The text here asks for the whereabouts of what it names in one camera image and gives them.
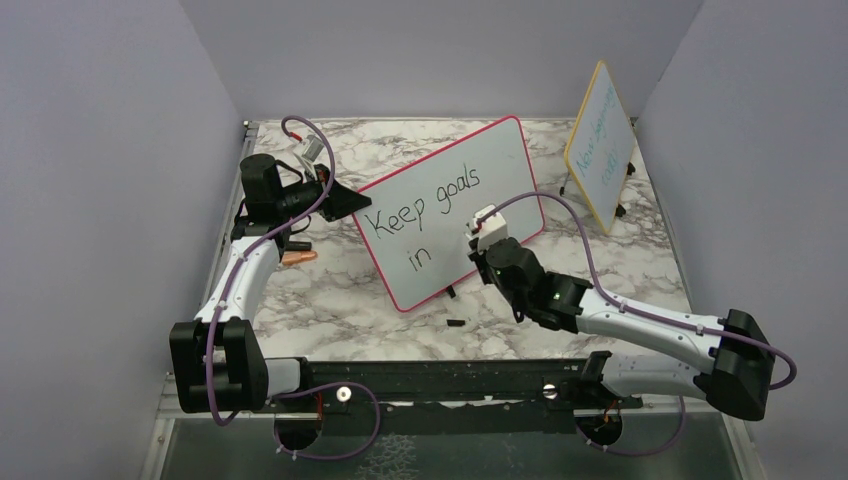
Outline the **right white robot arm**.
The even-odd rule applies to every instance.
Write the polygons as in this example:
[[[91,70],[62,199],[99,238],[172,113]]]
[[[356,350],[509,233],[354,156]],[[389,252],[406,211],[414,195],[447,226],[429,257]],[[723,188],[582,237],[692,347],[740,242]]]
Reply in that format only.
[[[518,322],[553,331],[610,337],[649,355],[602,355],[577,380],[579,398],[600,407],[634,394],[702,399],[748,421],[764,418],[775,353],[756,320],[731,309],[723,317],[675,312],[602,294],[591,282],[545,270],[535,254],[506,237],[469,242],[469,258]]]

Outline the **pink framed whiteboard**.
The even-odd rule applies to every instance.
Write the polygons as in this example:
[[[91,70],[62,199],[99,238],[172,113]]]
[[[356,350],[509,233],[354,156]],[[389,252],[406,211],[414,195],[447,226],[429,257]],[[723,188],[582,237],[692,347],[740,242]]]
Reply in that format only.
[[[521,122],[507,116],[361,188],[371,204],[353,219],[394,307],[474,274],[468,222],[536,187]]]

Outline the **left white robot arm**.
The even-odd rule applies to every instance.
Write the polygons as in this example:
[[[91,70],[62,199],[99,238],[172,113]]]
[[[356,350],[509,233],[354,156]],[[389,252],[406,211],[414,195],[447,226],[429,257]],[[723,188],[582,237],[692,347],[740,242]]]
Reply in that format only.
[[[337,221],[371,205],[316,164],[306,179],[283,185],[281,161],[254,154],[240,164],[246,213],[231,232],[225,269],[194,319],[169,335],[177,395],[186,413],[258,411],[276,395],[290,410],[313,401],[314,384],[295,360],[267,361],[252,320],[289,246],[291,227],[319,214]]]

